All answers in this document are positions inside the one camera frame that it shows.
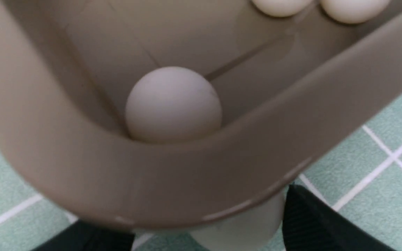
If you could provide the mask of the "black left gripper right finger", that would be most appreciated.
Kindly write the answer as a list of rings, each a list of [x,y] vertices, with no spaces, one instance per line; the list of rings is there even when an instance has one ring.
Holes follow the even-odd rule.
[[[289,185],[282,234],[287,251],[391,251],[307,188]]]

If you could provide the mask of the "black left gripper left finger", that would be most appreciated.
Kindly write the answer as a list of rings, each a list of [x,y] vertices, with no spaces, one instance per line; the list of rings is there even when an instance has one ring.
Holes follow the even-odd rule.
[[[131,251],[136,235],[78,220],[34,251]]]

